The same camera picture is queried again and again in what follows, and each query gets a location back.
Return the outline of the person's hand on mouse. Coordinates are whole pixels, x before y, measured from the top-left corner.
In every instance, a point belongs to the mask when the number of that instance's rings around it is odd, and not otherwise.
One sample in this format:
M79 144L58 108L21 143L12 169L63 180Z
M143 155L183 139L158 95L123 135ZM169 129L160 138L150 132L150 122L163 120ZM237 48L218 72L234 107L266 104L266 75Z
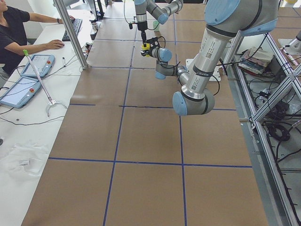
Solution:
M46 49L60 49L64 47L64 43L61 40L52 40L46 43Z

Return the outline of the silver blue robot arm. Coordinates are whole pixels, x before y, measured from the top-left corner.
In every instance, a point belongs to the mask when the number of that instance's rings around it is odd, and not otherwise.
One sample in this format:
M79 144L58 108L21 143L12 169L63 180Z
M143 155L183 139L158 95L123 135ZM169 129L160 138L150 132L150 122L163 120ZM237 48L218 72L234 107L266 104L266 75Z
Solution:
M149 13L159 24L164 24L170 15L178 13L184 5L183 0L166 0L168 3L165 7L160 8L153 0L134 0L135 17L133 22L128 22L129 28L133 28L133 24L137 25L141 32L143 47L147 47L146 30L148 30L147 13Z
M183 66L169 65L172 53L146 39L147 13L159 24L183 8L182 0L169 1L160 8L152 0L136 0L135 12L143 46L150 45L141 54L155 58L158 79L176 76L182 83L180 91L173 94L173 109L181 116L201 115L210 112L215 104L213 94L206 88L220 60L227 42L238 32L242 36L254 36L272 31L277 24L278 1L276 0L210 0L205 7L203 39L199 53L186 70Z

